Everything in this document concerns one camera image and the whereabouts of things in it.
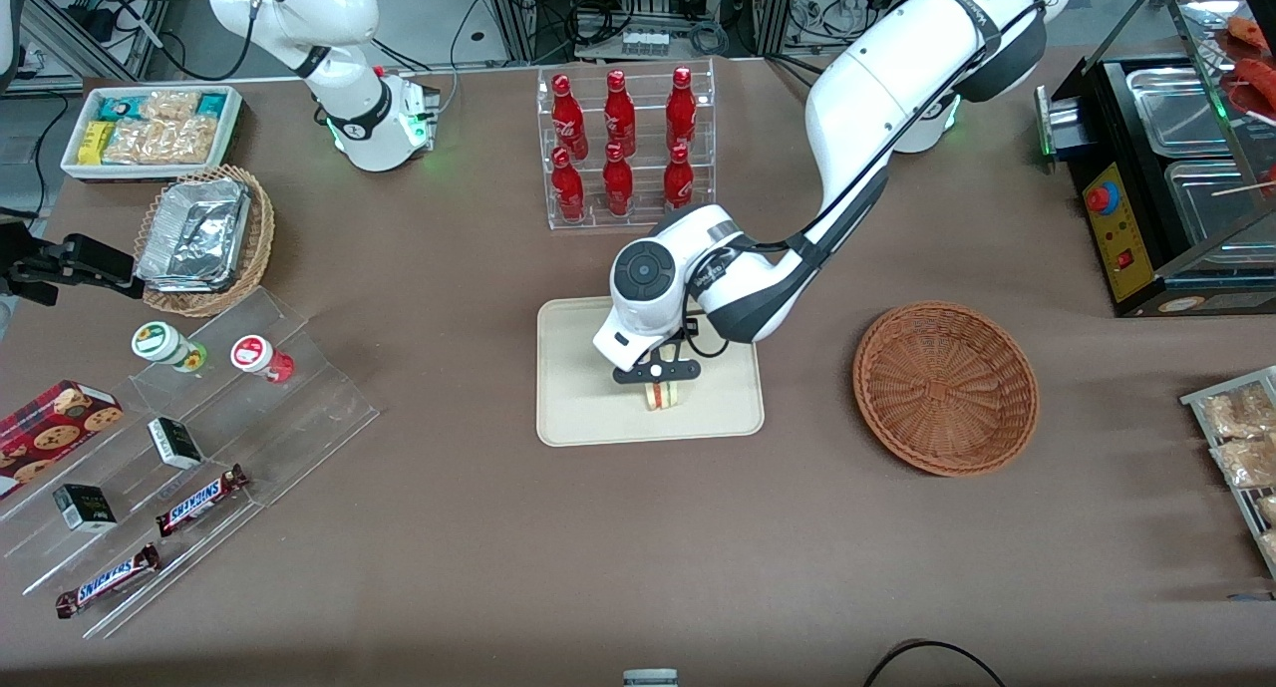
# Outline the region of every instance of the red cap bottle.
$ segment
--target red cap bottle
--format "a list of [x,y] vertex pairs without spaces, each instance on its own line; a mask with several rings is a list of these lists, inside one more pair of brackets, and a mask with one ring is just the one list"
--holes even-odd
[[625,161],[620,142],[607,144],[607,165],[602,169],[602,183],[607,188],[607,211],[612,216],[629,216],[634,198],[634,172]]
[[584,184],[581,174],[572,166],[572,157],[565,148],[554,147],[550,158],[554,161],[550,183],[554,184],[559,213],[563,215],[563,221],[579,223],[584,220]]
[[619,142],[625,156],[633,156],[638,151],[638,129],[624,70],[607,70],[607,103],[602,106],[602,116],[607,123],[607,140]]
[[555,74],[550,80],[554,88],[554,133],[559,146],[572,152],[572,158],[584,161],[590,156],[590,140],[584,138],[584,112],[581,102],[572,96],[572,82],[565,74]]
[[669,151],[679,142],[690,146],[695,140],[695,94],[692,93],[692,70],[685,66],[674,69],[674,91],[665,105],[665,123]]
[[695,172],[686,163],[686,144],[679,143],[669,152],[665,167],[665,211],[683,208],[692,203],[692,183]]

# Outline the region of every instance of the cookie box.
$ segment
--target cookie box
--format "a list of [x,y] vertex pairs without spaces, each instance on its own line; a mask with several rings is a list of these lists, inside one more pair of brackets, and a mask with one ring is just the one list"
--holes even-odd
[[0,420],[0,498],[122,415],[110,393],[63,381]]

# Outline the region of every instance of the wicker basket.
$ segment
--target wicker basket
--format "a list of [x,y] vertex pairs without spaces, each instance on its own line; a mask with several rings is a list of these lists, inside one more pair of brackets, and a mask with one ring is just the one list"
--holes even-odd
[[[218,166],[208,171],[200,171],[177,179],[176,183],[212,181],[214,179],[236,179],[253,192],[253,204],[249,207],[248,226],[244,227],[244,245],[240,249],[239,277],[235,283],[219,294],[161,294],[147,289],[142,300],[151,308],[167,313],[177,313],[188,318],[208,318],[237,304],[244,296],[262,282],[265,275],[265,264],[271,259],[271,241],[274,240],[274,208],[271,206],[271,197],[262,190],[262,184],[251,174],[235,166]],[[133,258],[142,257],[142,249],[147,245],[147,236],[151,235],[151,222],[154,221],[156,208],[160,206],[157,195],[151,202],[151,211],[142,220],[142,230],[133,243]]]
[[894,455],[938,475],[981,475],[1020,455],[1037,423],[1037,386],[998,324],[951,303],[880,315],[851,366],[855,400]]

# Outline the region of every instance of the table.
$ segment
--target table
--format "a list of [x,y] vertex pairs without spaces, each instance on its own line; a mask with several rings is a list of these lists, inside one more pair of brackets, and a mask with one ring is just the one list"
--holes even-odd
[[[893,161],[758,347],[759,433],[568,449],[536,438],[536,312],[605,295],[633,236],[545,227],[533,70],[464,74],[438,151],[385,175],[333,151],[301,83],[242,83],[232,156],[278,213],[265,285],[384,414],[110,640],[0,591],[0,683],[584,686],[675,667],[686,687],[843,686],[931,637],[1011,684],[1270,684],[1276,607],[1224,598],[1271,582],[1176,397],[1276,363],[1273,323],[1111,318],[1071,183],[1032,163],[1031,86],[1078,55]],[[717,68],[720,198],[773,240],[819,202],[804,88]],[[50,234],[130,245],[154,192],[68,181]],[[924,299],[984,312],[1034,364],[1040,427],[998,474],[919,474],[854,407],[857,337]],[[64,377],[114,386],[156,315],[88,287],[23,306],[0,410]],[[979,679],[911,653],[879,684]]]

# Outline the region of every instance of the small black box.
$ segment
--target small black box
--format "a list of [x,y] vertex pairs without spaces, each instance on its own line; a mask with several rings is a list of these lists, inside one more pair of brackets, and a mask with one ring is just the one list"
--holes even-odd
[[54,502],[66,526],[82,532],[106,532],[115,527],[115,513],[101,488],[68,483],[54,490]]
[[186,427],[171,418],[157,418],[147,424],[151,442],[160,451],[160,460],[181,470],[194,470],[204,460]]

